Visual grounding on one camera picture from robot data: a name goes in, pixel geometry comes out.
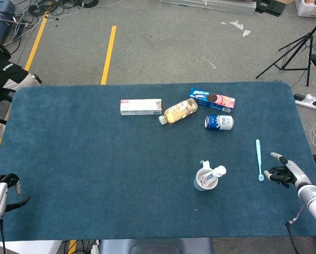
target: person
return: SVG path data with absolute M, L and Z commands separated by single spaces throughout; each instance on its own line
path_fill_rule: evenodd
M 32 75 L 21 66 L 8 60 L 0 59 L 0 91 L 18 91 L 22 87 L 40 86 L 42 80 L 37 75 Z M 0 138 L 3 136 L 5 124 L 0 123 Z

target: black jacket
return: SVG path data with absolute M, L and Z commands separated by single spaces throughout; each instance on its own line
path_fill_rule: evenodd
M 27 75 L 28 72 L 22 69 L 21 66 L 0 59 L 0 89 L 5 85 L 8 79 L 20 83 Z

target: can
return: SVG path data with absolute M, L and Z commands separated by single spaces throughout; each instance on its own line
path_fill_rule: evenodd
M 229 131 L 233 128 L 233 118 L 230 115 L 208 115 L 205 118 L 205 128 L 209 130 Z

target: white cup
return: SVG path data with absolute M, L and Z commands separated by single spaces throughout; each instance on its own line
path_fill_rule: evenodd
M 209 189 L 213 189 L 214 187 L 217 186 L 218 184 L 218 179 L 216 179 L 214 182 L 210 183 L 207 187 L 202 187 L 201 186 L 201 183 L 200 183 L 200 177 L 202 177 L 203 175 L 205 175 L 206 173 L 208 172 L 211 172 L 212 169 L 210 168 L 202 168 L 202 169 L 199 169 L 197 174 L 196 174 L 196 177 L 193 181 L 193 184 L 194 184 L 194 187 L 201 191 L 201 192 L 204 192 L 204 191 L 208 191 Z

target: table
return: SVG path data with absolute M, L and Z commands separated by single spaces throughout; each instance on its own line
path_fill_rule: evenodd
M 231 131 L 204 127 L 199 106 L 174 124 L 157 115 L 121 116 L 121 99 L 161 98 L 163 109 L 191 87 L 236 99 Z M 287 84 L 198 83 L 31 87 L 15 94 L 0 148 L 0 174 L 21 179 L 29 203 L 5 215 L 7 241 L 287 235 L 301 202 L 294 186 L 258 181 L 263 170 L 295 161 L 316 185 L 316 167 Z M 200 160 L 227 174 L 196 191 Z M 8 201 L 20 201 L 11 190 Z M 294 235 L 316 235 L 308 211 Z

